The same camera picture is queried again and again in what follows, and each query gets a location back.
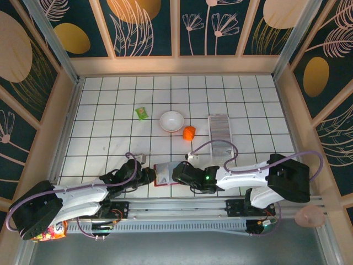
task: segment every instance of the gray floor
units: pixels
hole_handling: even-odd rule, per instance
[[[314,229],[284,220],[268,237],[218,232],[115,234],[105,241],[83,235],[38,244],[31,265],[113,264],[326,264]]]

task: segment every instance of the white bowl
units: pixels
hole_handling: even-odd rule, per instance
[[[178,112],[166,112],[159,119],[162,129],[173,133],[179,131],[184,125],[184,118]]]

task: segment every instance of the small green package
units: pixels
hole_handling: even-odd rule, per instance
[[[135,109],[135,111],[136,111],[136,113],[138,115],[138,119],[139,120],[144,120],[144,119],[148,118],[148,115],[147,115],[144,107]]]

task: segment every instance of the white grid floor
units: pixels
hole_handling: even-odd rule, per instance
[[[138,120],[135,109],[145,107],[149,118]],[[184,127],[196,128],[192,142],[183,129],[168,133],[159,126],[164,112],[175,110]],[[60,185],[92,181],[120,168],[127,151],[147,155],[145,166],[183,161],[185,154],[208,140],[207,117],[228,114],[237,166],[269,159],[271,153],[293,153],[293,145],[272,77],[268,76],[149,76],[87,78],[62,166]],[[210,160],[210,149],[200,151],[201,162]],[[244,195],[234,188],[223,195]],[[189,187],[155,187],[153,183],[126,193],[126,198],[188,197]]]

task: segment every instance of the colorful snack bag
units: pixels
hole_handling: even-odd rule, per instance
[[[48,241],[66,237],[67,221],[49,226],[43,233],[32,238],[33,241]]]

